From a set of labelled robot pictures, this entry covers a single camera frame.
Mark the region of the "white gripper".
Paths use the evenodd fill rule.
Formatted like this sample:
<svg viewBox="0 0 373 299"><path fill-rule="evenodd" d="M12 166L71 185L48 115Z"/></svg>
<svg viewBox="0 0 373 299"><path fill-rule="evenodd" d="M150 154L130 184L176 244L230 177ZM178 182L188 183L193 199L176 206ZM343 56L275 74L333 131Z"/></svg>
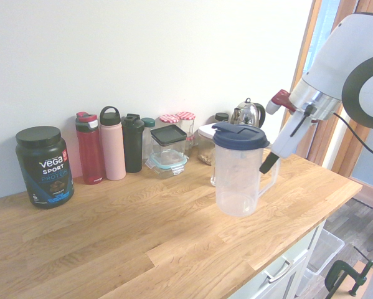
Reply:
<svg viewBox="0 0 373 299"><path fill-rule="evenodd" d="M272 152L269 152L259 171L266 174L271 170L279 158L287 158L296 149L313 120L310 116L304 118L304 113L296 111L289 117L277 139L272 144Z"/></svg>

